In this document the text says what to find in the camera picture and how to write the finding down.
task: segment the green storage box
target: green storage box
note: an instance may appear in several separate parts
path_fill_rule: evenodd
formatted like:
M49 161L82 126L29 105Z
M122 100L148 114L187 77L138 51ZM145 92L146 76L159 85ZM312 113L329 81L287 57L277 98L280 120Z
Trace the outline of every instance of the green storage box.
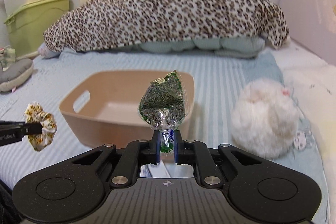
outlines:
M43 33L64 13L69 0L41 0L23 5L10 15L7 26L11 46L18 58L32 57L43 43Z

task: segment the white plush toy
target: white plush toy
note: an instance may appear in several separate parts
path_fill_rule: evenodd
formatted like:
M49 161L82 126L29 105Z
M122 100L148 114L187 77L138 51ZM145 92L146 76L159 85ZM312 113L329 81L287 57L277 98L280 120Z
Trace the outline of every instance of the white plush toy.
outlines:
M276 81L258 79L243 89L231 119L237 147L275 159L293 145L299 111L288 89Z

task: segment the striped bed sheet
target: striped bed sheet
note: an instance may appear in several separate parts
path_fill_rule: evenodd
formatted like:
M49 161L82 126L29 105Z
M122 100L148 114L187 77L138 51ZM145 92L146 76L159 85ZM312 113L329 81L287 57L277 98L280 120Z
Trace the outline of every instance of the striped bed sheet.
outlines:
M0 119L22 121L27 105L38 101L47 112L55 115L58 131L53 143L42 152L35 152L27 139L0 147L0 179L10 188L29 173L89 150L77 140L58 107L73 88L98 71L177 69L190 73L195 81L195 103L188 138L212 148L220 143L232 143L230 112L240 90L248 82L268 77L283 83L281 70L269 52L254 60L241 60L201 51L169 55L65 51L55 59L37 57L34 65L35 72L24 86L13 94L0 96ZM310 131L309 121L304 116L300 119L299 129ZM303 151L293 149L275 162L305 173L319 184L323 200L313 221L327 223L329 202L323 165L314 137L307 138L312 147Z

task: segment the floral scrunchie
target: floral scrunchie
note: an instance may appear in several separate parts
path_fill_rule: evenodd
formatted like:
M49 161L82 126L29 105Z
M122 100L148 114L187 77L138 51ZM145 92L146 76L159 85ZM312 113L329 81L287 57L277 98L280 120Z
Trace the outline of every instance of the floral scrunchie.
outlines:
M37 102L29 104L24 119L26 123L39 122L42 125L42 132L38 135L28 135L28 140L35 149L41 151L53 141L57 130L56 121L52 114L44 112Z

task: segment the sticker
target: sticker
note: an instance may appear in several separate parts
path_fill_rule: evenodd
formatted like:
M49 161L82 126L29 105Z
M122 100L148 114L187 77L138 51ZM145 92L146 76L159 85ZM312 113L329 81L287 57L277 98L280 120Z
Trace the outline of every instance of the sticker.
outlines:
M296 132L296 136L294 138L294 147L296 150L303 151L306 148L312 148L313 143L310 139L307 139L307 137L311 136L310 130L304 130L304 131L298 131Z

